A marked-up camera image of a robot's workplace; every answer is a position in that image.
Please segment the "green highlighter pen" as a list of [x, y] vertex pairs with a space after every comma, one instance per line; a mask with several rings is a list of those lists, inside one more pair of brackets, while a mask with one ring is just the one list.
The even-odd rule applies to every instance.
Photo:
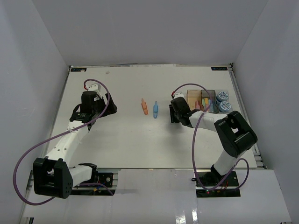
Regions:
[[206, 106], [206, 105], [205, 105], [205, 100], [202, 99], [202, 100], [201, 100], [201, 103], [202, 103], [203, 110], [205, 110], [205, 106]]

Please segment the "blue-lidded cleaning gel jar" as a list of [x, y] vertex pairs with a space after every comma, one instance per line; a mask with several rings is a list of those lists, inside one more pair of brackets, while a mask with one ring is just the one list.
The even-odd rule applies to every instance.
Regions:
[[216, 95], [216, 102], [220, 104], [223, 101], [229, 101], [229, 94], [226, 91], [220, 91]]

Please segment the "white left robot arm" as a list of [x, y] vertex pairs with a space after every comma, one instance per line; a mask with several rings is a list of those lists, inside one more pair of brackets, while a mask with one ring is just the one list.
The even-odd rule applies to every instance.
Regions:
[[60, 138], [53, 149], [33, 163], [34, 192], [37, 195], [66, 199], [82, 183], [94, 186], [98, 183], [97, 166], [80, 163], [70, 167], [71, 158], [82, 139], [95, 124], [99, 115], [108, 116], [117, 112], [112, 98], [100, 94], [100, 86], [92, 84], [81, 95], [68, 123], [67, 133]]

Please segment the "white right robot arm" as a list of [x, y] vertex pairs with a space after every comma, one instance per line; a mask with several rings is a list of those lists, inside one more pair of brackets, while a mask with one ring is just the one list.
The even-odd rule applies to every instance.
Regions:
[[171, 101], [171, 115], [174, 123], [181, 123], [195, 130], [206, 129], [218, 134], [223, 151], [211, 167], [211, 181], [216, 186], [222, 186], [227, 182], [227, 173], [258, 141], [256, 133], [238, 111], [216, 114], [191, 110], [184, 97], [177, 97]]

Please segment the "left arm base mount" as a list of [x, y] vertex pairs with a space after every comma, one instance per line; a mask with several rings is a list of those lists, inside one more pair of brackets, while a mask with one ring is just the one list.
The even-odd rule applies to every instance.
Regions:
[[118, 174], [99, 172], [94, 180], [85, 181], [75, 186], [72, 196], [113, 196], [116, 191]]

